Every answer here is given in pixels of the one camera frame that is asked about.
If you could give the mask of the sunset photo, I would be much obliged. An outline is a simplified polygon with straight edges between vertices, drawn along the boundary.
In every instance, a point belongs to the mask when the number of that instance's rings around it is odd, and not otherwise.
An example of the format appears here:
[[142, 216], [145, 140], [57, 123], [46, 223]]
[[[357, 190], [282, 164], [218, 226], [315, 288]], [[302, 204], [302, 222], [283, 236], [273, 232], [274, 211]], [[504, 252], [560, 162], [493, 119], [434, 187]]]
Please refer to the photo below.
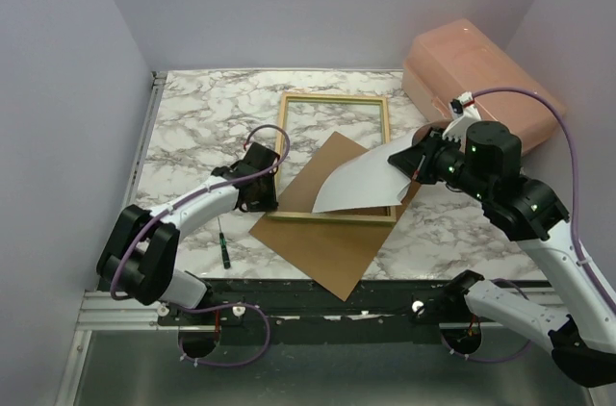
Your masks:
[[388, 159], [409, 149], [415, 134], [411, 131], [335, 168], [321, 185], [312, 212], [323, 214], [401, 205], [415, 183]]

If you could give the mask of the green wooden picture frame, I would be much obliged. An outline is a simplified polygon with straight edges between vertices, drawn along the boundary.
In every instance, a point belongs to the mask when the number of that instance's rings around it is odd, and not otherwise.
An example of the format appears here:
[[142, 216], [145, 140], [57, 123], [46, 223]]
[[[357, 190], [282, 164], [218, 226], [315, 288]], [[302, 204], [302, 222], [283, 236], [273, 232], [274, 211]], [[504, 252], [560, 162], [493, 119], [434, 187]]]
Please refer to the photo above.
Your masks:
[[[384, 143], [390, 141], [389, 110], [386, 97], [360, 96], [360, 95], [327, 95], [310, 94], [299, 92], [284, 92], [281, 98], [280, 111], [277, 126], [282, 130], [286, 129], [288, 121], [288, 108], [292, 102], [309, 104], [336, 104], [336, 105], [360, 105], [375, 106], [380, 112], [380, 133]], [[309, 171], [309, 177], [297, 175], [295, 178], [300, 181], [308, 181], [309, 187], [306, 189], [310, 194], [317, 198], [321, 186], [333, 171], [340, 165], [349, 162], [353, 158], [365, 153], [365, 148], [352, 140], [345, 140], [342, 134], [334, 133], [332, 145], [323, 147], [305, 166]], [[281, 211], [280, 209], [266, 213], [265, 217], [274, 220], [289, 221], [314, 221], [341, 224], [371, 224], [380, 226], [393, 226], [397, 222], [396, 208], [391, 206], [380, 207], [383, 215], [358, 215], [352, 213], [309, 213]]]

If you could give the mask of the brown cardboard backing board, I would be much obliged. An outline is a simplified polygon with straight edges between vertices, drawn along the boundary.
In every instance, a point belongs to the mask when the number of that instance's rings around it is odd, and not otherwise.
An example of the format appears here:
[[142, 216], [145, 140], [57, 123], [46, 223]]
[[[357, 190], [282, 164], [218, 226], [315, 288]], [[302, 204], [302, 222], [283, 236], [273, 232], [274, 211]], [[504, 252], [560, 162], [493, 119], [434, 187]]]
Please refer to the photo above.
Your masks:
[[[321, 148], [332, 145], [332, 140], [330, 136]], [[309, 171], [304, 166], [297, 175], [309, 177]], [[306, 191], [308, 187], [308, 181], [294, 178], [278, 195], [278, 209], [310, 213], [316, 198]], [[345, 301], [393, 230], [394, 226], [274, 220], [262, 216], [250, 235]]]

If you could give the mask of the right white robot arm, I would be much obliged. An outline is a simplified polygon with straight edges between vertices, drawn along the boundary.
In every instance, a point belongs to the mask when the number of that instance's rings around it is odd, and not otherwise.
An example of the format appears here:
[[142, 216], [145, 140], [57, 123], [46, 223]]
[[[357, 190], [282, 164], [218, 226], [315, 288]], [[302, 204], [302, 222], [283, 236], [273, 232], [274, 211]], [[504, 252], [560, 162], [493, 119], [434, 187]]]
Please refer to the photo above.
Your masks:
[[445, 314], [474, 314], [498, 322], [550, 353], [577, 384], [615, 381], [613, 296], [571, 237], [567, 209], [545, 183], [521, 172], [521, 141], [495, 121], [473, 123], [459, 143], [433, 128], [415, 145], [391, 155], [389, 165], [422, 185], [444, 182], [479, 201], [484, 216], [542, 270], [565, 308], [551, 311], [503, 290], [471, 271], [449, 283]]

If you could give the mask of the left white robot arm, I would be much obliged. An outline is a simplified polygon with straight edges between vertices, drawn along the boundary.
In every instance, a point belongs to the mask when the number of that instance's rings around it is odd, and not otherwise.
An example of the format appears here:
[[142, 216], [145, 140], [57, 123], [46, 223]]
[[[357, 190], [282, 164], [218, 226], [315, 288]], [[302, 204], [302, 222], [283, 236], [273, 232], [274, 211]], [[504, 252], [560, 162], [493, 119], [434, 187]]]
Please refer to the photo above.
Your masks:
[[239, 162], [217, 167], [197, 188], [154, 208], [124, 208], [98, 260], [96, 272], [109, 283], [111, 298], [180, 308], [193, 324], [214, 310], [207, 285], [175, 265], [180, 242], [211, 220], [254, 202], [276, 200], [274, 170]]

